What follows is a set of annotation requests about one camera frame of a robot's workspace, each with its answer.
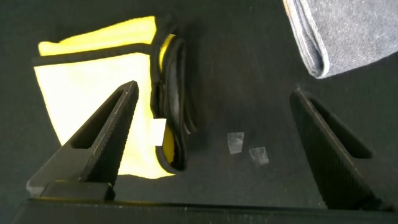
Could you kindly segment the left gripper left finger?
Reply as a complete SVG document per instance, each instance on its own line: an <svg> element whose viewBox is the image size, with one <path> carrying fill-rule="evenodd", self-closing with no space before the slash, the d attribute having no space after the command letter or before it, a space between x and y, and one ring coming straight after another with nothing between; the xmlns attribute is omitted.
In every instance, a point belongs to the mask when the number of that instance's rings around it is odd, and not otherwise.
<svg viewBox="0 0 398 224"><path fill-rule="evenodd" d="M27 181L32 197L112 200L113 185L139 96L135 81L121 85Z"/></svg>

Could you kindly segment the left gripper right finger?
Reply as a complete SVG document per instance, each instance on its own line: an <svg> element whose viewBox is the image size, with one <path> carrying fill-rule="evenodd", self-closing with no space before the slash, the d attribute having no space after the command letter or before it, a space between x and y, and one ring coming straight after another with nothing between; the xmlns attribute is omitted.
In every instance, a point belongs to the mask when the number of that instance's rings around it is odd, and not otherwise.
<svg viewBox="0 0 398 224"><path fill-rule="evenodd" d="M397 169L384 162L311 93L296 88L290 106L326 206L397 210Z"/></svg>

